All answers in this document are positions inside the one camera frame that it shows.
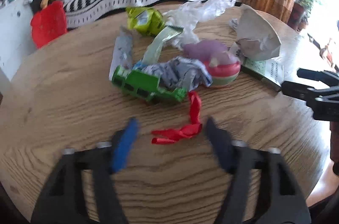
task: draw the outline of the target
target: red ribbon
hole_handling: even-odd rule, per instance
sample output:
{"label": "red ribbon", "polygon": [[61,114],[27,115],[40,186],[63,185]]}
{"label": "red ribbon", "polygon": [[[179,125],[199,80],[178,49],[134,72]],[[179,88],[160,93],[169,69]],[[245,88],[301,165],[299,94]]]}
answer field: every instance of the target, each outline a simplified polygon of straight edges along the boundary
{"label": "red ribbon", "polygon": [[190,101],[189,116],[191,124],[181,129],[153,130],[153,135],[161,135],[166,138],[153,138],[152,144],[168,145],[178,142],[180,139],[190,139],[201,132],[202,124],[200,123],[201,99],[195,91],[188,93]]}

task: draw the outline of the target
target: table surface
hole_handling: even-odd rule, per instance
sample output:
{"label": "table surface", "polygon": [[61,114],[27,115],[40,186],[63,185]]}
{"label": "table surface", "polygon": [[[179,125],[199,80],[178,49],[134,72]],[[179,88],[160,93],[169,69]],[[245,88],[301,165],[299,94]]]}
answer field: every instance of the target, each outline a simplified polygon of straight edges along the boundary
{"label": "table surface", "polygon": [[[178,5],[160,5],[164,12]],[[287,80],[299,67],[326,68],[316,47],[275,17],[260,13],[282,41],[278,61]],[[213,21],[199,23],[200,38],[228,45],[236,33],[228,26],[241,15],[227,9]],[[203,134],[169,146],[151,144],[151,131],[180,128],[188,122],[188,101],[180,105],[147,105],[124,96],[108,80],[119,27],[126,13],[73,30],[31,55],[12,80],[0,107],[0,179],[21,213],[30,219],[45,179],[65,147],[90,149],[125,127],[136,116],[141,130],[128,167],[115,175],[115,186],[131,223],[213,223],[231,176],[218,166]],[[151,38],[134,43],[134,61]],[[179,54],[167,47],[160,61]],[[329,124],[314,121],[303,101],[267,88],[251,76],[239,77],[223,89],[197,89],[202,120],[213,116],[220,128],[256,149],[278,147],[308,196],[318,181],[329,152]],[[84,172],[89,214],[97,219],[90,172]],[[253,171],[247,217],[253,213],[259,172]]]}

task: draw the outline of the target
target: torn paper bowl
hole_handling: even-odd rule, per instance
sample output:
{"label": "torn paper bowl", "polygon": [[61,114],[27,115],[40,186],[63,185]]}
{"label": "torn paper bowl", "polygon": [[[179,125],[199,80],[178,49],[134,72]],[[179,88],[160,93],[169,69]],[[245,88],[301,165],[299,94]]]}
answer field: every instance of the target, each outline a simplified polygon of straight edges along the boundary
{"label": "torn paper bowl", "polygon": [[248,5],[242,5],[237,43],[243,55],[253,61],[278,57],[281,41],[272,25]]}

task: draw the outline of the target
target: barcode label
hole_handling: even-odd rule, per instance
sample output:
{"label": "barcode label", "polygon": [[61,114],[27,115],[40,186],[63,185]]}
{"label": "barcode label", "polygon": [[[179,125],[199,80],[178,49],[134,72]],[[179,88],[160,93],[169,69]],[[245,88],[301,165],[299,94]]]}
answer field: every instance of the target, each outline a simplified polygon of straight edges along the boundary
{"label": "barcode label", "polygon": [[138,19],[138,26],[139,25],[145,25],[148,22],[148,12],[144,11],[139,16],[137,16]]}

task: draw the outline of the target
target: green toy car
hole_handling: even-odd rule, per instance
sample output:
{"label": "green toy car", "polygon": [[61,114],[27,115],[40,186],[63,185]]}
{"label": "green toy car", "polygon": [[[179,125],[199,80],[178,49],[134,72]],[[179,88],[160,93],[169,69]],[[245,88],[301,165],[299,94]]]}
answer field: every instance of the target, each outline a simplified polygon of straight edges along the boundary
{"label": "green toy car", "polygon": [[187,95],[187,90],[184,88],[168,91],[159,86],[160,78],[145,74],[139,70],[128,70],[121,65],[115,69],[112,83],[125,94],[153,103],[159,100],[181,103]]}

